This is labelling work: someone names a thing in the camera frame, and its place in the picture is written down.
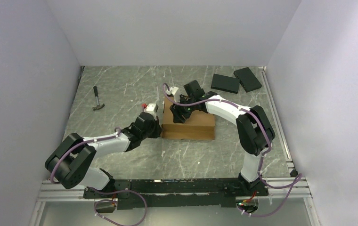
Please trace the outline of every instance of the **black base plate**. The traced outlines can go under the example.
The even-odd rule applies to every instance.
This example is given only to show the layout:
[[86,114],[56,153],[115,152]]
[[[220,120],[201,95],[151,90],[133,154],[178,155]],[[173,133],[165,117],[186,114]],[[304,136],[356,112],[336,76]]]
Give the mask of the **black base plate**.
[[[203,179],[161,179],[161,180],[116,180],[115,189],[126,188],[139,192],[145,198],[148,207],[174,206],[206,206],[220,205],[221,207],[235,207],[236,197],[267,196],[268,190],[264,186],[254,186],[247,189],[239,178],[203,178]],[[85,199],[103,199],[89,189],[83,194]],[[143,201],[135,194],[117,194],[118,210],[141,208]]]

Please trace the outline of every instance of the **white panel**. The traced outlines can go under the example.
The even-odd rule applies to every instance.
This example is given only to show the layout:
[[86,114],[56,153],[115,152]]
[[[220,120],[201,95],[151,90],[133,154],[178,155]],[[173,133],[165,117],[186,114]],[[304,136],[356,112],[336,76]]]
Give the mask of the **white panel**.
[[0,0],[0,226],[29,224],[79,72],[45,1]]
[[322,225],[358,225],[358,1],[302,1],[267,77]]
[[47,0],[82,65],[266,65],[301,0]]

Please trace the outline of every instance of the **floor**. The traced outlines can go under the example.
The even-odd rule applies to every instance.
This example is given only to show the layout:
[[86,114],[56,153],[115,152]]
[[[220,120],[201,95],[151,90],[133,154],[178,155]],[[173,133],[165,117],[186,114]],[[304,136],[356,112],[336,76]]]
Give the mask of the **floor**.
[[[71,109],[65,136],[76,132],[83,137],[111,134],[114,128],[127,127],[141,112],[142,103],[157,103],[162,118],[162,83],[179,87],[197,80],[205,92],[210,91],[214,73],[232,76],[242,66],[115,66],[85,67]],[[250,67],[260,80],[258,67]],[[93,86],[98,87],[96,105]],[[279,138],[265,87],[238,94],[213,90],[223,98],[245,106],[264,108],[277,137],[264,161],[264,177],[288,177],[286,155]],[[107,170],[116,179],[160,178],[230,178],[237,177],[243,165],[244,149],[239,144],[236,126],[216,117],[215,140],[146,139],[140,147],[127,153],[114,153],[93,161],[92,166]]]

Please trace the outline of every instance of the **black block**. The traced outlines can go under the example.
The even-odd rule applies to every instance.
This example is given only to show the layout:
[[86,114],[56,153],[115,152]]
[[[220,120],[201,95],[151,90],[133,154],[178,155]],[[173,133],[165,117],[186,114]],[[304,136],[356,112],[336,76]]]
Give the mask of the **black block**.
[[262,87],[260,81],[255,77],[254,73],[246,67],[240,70],[233,72],[236,78],[240,79],[240,85],[244,88],[246,92],[250,92]]
[[239,79],[223,76],[220,74],[214,74],[212,78],[211,89],[237,94],[239,92]]

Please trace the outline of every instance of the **cardboard box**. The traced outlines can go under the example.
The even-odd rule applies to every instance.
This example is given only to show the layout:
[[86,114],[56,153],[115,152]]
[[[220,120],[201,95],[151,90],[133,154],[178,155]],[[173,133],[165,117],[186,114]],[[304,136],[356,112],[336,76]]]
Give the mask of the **cardboard box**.
[[173,123],[172,105],[164,99],[163,133],[164,139],[213,140],[215,138],[215,116],[201,111],[192,112],[185,123]]

